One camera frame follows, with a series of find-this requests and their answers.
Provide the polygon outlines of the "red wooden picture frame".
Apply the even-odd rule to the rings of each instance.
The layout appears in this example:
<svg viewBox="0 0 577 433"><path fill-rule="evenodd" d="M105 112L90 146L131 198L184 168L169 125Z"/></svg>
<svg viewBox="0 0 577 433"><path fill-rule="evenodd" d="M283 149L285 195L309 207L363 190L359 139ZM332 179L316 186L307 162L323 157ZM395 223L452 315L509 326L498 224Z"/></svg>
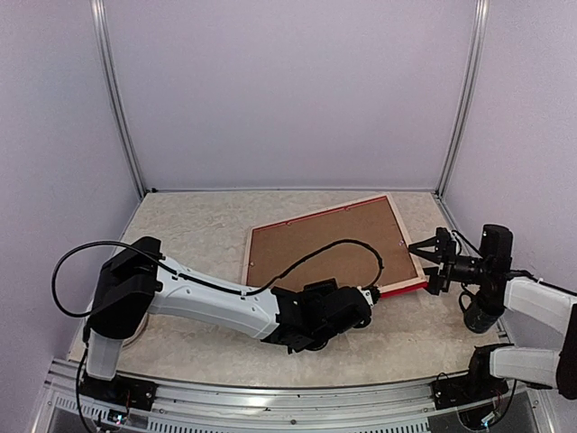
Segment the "red wooden picture frame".
<svg viewBox="0 0 577 433"><path fill-rule="evenodd" d="M332 278L341 286L366 286L373 282L384 297L426 286L420 261L408 252L411 239L390 194L360 198L252 228L242 281L261 287L305 255L341 239L372 246L382 258L382 275L377 274L379 266L373 253L356 244L339 244L274 284L301 291L307 284ZM399 245L399 240L404 240L404 244Z"/></svg>

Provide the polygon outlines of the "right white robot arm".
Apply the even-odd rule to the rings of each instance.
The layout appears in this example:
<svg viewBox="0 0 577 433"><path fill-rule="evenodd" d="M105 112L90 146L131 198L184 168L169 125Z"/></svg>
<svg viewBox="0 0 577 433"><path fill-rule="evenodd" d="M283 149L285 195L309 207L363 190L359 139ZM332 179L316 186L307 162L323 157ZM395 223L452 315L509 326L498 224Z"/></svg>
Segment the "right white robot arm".
<svg viewBox="0 0 577 433"><path fill-rule="evenodd" d="M487 392L498 393L507 380L537 388L553 389L569 401L576 398L576 296L546 283L531 272L512 267L514 236L505 226L487 224L474 256L460 255L457 244L463 236L444 227L408 250L432 265L427 291L446 292L453 282L466 290L468 306L462 309L464 325L483 334L507 312L520 313L550 327L563 336L559 349L538 349L496 344L474 350L460 392L478 401Z"/></svg>

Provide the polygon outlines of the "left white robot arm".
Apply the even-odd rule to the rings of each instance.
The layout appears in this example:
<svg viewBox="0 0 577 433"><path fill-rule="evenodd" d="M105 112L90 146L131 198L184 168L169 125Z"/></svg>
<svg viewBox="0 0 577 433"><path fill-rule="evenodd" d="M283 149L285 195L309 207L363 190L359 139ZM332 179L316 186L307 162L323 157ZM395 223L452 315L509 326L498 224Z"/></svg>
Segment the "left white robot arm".
<svg viewBox="0 0 577 433"><path fill-rule="evenodd" d="M160 251L145 236L103 264L86 324L86 371L107 401L126 392L117 374L124 340L143 318L164 315L226 327L288 352L320 350L352 328L371 323L380 298L374 285L341 286L334 279L301 291L245 286L193 271Z"/></svg>

